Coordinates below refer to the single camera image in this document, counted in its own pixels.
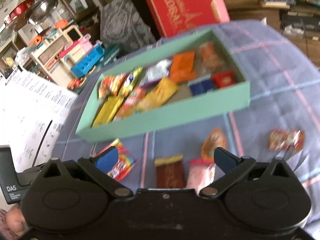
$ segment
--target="mint green tray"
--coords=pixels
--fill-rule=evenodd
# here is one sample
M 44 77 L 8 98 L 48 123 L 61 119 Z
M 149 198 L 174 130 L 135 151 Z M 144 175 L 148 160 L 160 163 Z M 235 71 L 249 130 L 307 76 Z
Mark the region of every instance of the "mint green tray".
M 91 127 L 97 110 L 102 103 L 102 100 L 98 99 L 98 87 L 105 76 L 128 73 L 138 66 L 150 65 L 163 58 L 172 56 L 173 54 L 187 51 L 188 49 L 194 49 L 206 41 L 214 41 L 216 44 L 220 44 L 220 54 L 227 65 L 232 68 L 238 81 L 236 85 L 214 90 L 196 97 L 183 99 L 105 125 L 94 128 Z M 244 79 L 239 66 L 237 66 L 237 63 L 233 60 L 221 41 L 218 40 L 214 32 L 206 30 L 170 41 L 158 48 L 148 50 L 103 73 L 99 77 L 84 112 L 82 113 L 76 134 L 88 142 L 123 138 L 148 131 L 161 130 L 194 122 L 229 111 L 235 111 L 248 107 L 249 104 L 249 81 Z

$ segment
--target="red box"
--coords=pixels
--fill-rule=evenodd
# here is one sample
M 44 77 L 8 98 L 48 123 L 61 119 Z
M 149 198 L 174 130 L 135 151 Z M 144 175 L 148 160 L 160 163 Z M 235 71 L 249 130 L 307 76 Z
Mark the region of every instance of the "red box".
M 200 25 L 229 22 L 224 0 L 146 0 L 162 37 Z

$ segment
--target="silver bowl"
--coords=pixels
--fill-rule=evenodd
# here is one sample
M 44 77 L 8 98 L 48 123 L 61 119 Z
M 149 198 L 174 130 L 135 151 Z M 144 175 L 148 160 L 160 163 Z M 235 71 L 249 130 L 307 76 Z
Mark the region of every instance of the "silver bowl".
M 57 5 L 58 0 L 42 0 L 35 4 L 28 22 L 34 25 L 43 22 L 44 18 L 49 16 Z

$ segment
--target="yellow chip bag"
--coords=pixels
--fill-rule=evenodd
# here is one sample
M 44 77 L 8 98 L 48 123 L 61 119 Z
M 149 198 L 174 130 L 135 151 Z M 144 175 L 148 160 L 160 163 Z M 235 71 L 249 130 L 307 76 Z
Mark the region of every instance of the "yellow chip bag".
M 133 112 L 145 112 L 162 106 L 178 89 L 179 87 L 169 78 L 162 78 L 158 85 L 135 106 Z
M 119 108 L 121 107 L 123 100 L 123 97 L 109 97 L 108 101 L 103 104 L 101 110 L 99 111 L 99 114 L 94 119 L 92 127 L 96 127 L 112 121 Z

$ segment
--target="screw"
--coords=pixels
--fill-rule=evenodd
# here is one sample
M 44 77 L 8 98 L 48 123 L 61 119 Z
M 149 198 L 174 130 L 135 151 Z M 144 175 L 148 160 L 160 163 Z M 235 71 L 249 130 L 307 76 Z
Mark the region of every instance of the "screw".
M 119 197 L 126 197 L 130 195 L 131 191 L 128 188 L 120 187 L 115 190 L 115 194 Z
M 214 196 L 217 195 L 219 191 L 214 187 L 205 187 L 201 192 L 207 196 Z
M 170 195 L 169 194 L 163 194 L 163 196 L 162 196 L 164 199 L 168 199 L 168 198 L 170 198 Z

